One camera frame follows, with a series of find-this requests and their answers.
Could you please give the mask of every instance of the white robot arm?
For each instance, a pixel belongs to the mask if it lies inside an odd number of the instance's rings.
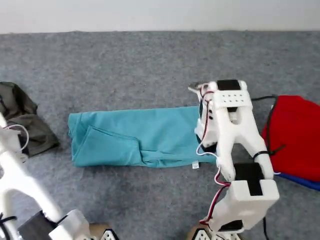
[[[189,89],[200,101],[194,130],[200,145],[204,152],[216,152],[219,171],[229,182],[223,187],[228,188],[225,197],[217,204],[212,201],[202,223],[209,226],[213,236],[218,233],[224,239],[237,239],[231,236],[251,229],[279,199],[269,153],[258,132],[244,81],[196,83]],[[251,163],[233,163],[234,144],[243,145]]]
[[[45,188],[23,167],[20,159],[19,131],[7,126],[0,113],[0,165],[4,171],[0,179],[0,239],[1,240],[97,240],[90,235],[89,223],[79,210],[63,215]],[[17,227],[11,195],[13,191],[32,197],[42,211]],[[116,240],[106,230],[103,240]]]

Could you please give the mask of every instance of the red fabric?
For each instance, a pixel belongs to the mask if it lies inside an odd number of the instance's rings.
[[[285,144],[270,157],[274,171],[319,182],[320,106],[300,96],[281,95],[269,129],[271,151]]]

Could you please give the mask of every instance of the garment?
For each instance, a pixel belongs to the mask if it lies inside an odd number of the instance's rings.
[[[274,108],[270,127],[270,149],[275,172],[320,182],[320,106],[300,96],[281,95]],[[266,128],[262,137],[266,139]]]
[[[194,128],[196,106],[72,113],[68,118],[75,166],[147,166],[153,168],[215,163],[198,156]]]
[[[20,124],[27,129],[30,157],[59,144],[55,134],[37,115],[37,105],[15,83],[0,82],[0,112],[9,126]]]

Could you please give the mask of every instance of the blue fabric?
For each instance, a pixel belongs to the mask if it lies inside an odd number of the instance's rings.
[[[297,184],[301,184],[307,188],[320,191],[320,181],[310,181],[301,177],[291,176],[285,173],[281,173],[278,176],[291,180]]]
[[[212,155],[196,155],[198,117],[197,106],[72,113],[68,119],[72,160],[77,167],[215,163]]]

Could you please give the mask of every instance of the red wire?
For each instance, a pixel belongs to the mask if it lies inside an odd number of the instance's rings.
[[[211,217],[212,217],[212,213],[214,212],[214,208],[215,208],[215,206],[216,206],[217,200],[218,200],[218,198],[219,198],[222,190],[225,189],[225,188],[227,188],[227,187],[229,187],[229,186],[228,186],[228,185],[225,185],[225,186],[223,186],[223,187],[221,187],[221,188],[219,189],[218,194],[215,196],[215,198],[214,198],[214,200],[213,200],[212,206],[211,206],[211,208],[210,208],[210,211],[209,211],[209,214],[208,214],[206,220],[201,220],[201,221],[200,221],[200,224],[209,226],[208,221],[209,221],[209,220],[211,219]]]
[[[220,171],[219,171],[219,173],[217,174],[217,176],[215,177],[215,179],[214,180],[216,180],[218,183],[220,183],[220,184],[224,184],[225,186],[230,186],[231,185],[231,183],[230,182],[227,182],[227,181],[220,181],[220,180],[218,180],[218,178],[220,177]]]
[[[202,95],[202,88],[201,88],[201,90],[200,90],[200,95],[201,95],[201,97],[202,97],[202,100],[204,100],[204,97],[205,97],[207,94],[214,94],[214,93],[215,93],[214,91],[207,91],[207,92],[205,92],[205,94]],[[202,140],[201,140],[201,141],[204,140],[205,135],[206,135],[206,133],[207,133],[208,119],[209,119],[209,109],[208,109],[208,108],[209,108],[209,102],[210,102],[211,100],[209,100],[209,101],[205,100],[205,101],[206,101],[206,116],[205,116],[204,131],[203,131],[203,135],[202,135]],[[201,220],[201,221],[200,221],[200,224],[202,224],[202,225],[207,225],[207,226],[209,226],[208,221],[209,221],[209,220],[211,219],[211,217],[212,217],[212,214],[213,214],[213,212],[214,212],[215,205],[216,205],[216,203],[217,203],[217,200],[218,200],[218,198],[219,198],[222,190],[225,189],[226,187],[229,187],[229,186],[230,186],[230,183],[229,183],[229,182],[220,182],[220,181],[218,181],[218,180],[217,180],[217,182],[219,182],[219,183],[221,183],[221,184],[225,184],[225,185],[218,190],[218,194],[216,194],[216,196],[215,196],[215,198],[214,198],[214,200],[213,200],[213,202],[212,202],[212,205],[211,205],[211,208],[210,208],[210,210],[209,210],[209,214],[208,214],[206,220]]]

